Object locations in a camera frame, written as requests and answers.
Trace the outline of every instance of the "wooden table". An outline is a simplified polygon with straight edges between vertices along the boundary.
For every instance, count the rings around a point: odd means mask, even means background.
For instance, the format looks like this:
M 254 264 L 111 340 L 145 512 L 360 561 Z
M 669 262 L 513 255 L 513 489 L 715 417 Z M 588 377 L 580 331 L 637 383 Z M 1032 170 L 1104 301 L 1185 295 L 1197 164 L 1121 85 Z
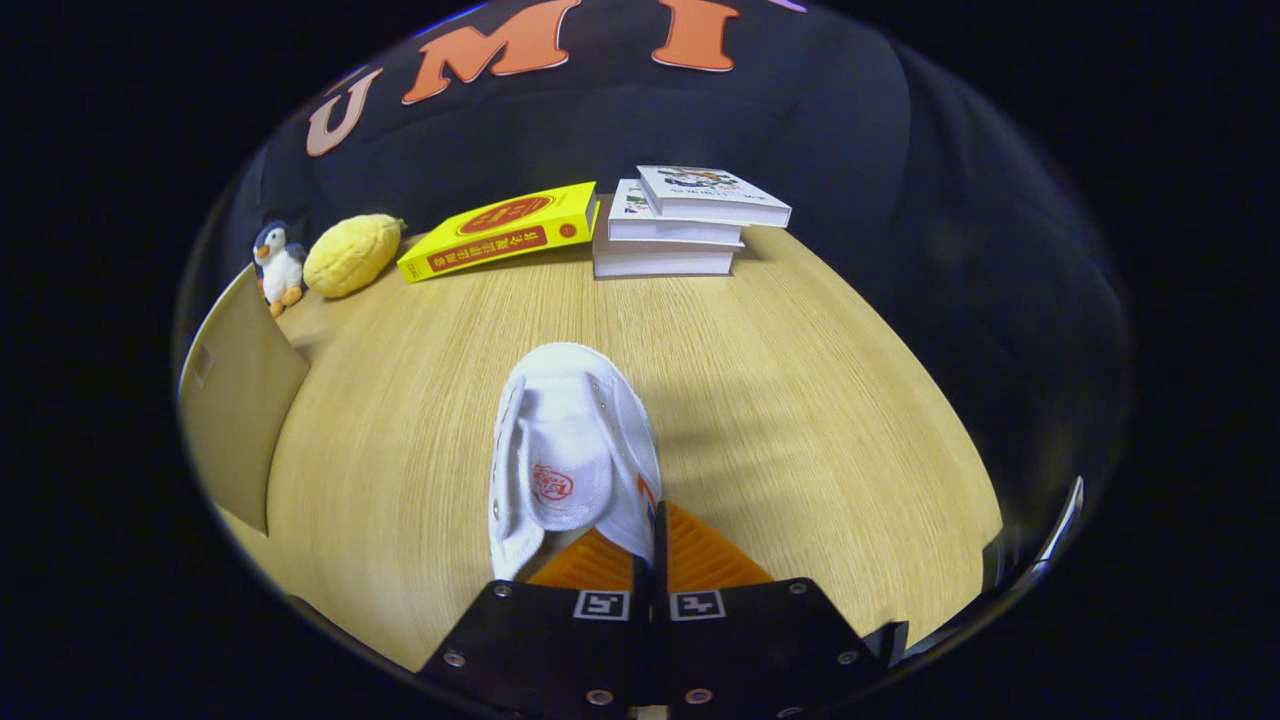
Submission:
M 909 620 L 915 642 L 979 592 L 995 491 L 867 302 L 785 231 L 744 240 L 730 278 L 596 282 L 580 245 L 308 293 L 279 319 L 311 368 L 275 445 L 270 534 L 224 511 L 228 528 L 283 591 L 417 670 L 492 579 L 507 373 L 572 341 L 644 400 L 668 498 L 774 578 L 814 578 L 859 633 Z

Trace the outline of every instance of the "red circle emblem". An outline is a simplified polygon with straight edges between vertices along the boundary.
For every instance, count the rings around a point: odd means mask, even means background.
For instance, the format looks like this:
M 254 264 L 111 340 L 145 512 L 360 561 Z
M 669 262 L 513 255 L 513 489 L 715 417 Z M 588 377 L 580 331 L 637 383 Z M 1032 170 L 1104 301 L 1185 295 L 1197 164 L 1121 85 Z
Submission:
M 504 225 L 512 220 L 518 220 L 520 218 L 531 215 L 550 204 L 552 199 L 545 195 L 535 195 L 532 197 L 521 197 L 518 200 L 503 202 L 502 205 L 489 208 L 484 213 L 480 213 L 475 218 L 467 220 L 466 224 L 458 228 L 458 234 L 471 234 Z
M 552 470 L 547 465 L 534 465 L 534 487 L 538 495 L 550 500 L 564 500 L 573 495 L 573 478 Z

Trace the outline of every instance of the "orange gripper pad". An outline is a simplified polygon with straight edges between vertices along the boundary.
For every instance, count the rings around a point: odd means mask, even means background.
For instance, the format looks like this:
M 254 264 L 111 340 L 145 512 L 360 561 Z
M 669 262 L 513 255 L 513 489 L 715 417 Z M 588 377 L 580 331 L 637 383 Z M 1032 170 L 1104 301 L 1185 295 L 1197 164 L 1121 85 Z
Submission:
M 667 501 L 667 592 L 772 583 L 745 552 L 710 525 Z
M 543 565 L 529 584 L 589 591 L 631 591 L 631 553 L 591 528 Z

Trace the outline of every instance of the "white book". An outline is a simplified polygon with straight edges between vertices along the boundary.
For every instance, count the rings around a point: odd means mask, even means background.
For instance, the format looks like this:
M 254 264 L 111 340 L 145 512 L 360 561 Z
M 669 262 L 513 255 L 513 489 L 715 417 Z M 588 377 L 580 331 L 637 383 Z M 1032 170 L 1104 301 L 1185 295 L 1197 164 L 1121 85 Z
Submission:
M 658 217 L 787 227 L 791 206 L 724 170 L 637 165 L 645 199 Z
M 727 275 L 733 255 L 745 247 L 716 242 L 673 240 L 608 240 L 598 233 L 591 240 L 595 277 L 643 275 Z
M 622 178 L 613 193 L 609 208 L 611 240 L 691 240 L 737 245 L 741 241 L 741 223 L 675 220 L 659 218 L 640 187 L 639 179 Z

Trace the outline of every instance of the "bolt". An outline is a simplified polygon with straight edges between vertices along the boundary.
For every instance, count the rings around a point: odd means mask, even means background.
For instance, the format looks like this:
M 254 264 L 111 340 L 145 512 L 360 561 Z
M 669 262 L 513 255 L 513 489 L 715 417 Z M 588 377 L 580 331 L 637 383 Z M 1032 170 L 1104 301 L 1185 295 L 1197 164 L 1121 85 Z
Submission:
M 591 705 L 609 705 L 613 702 L 613 693 L 609 691 L 591 691 L 586 693 L 586 702 Z

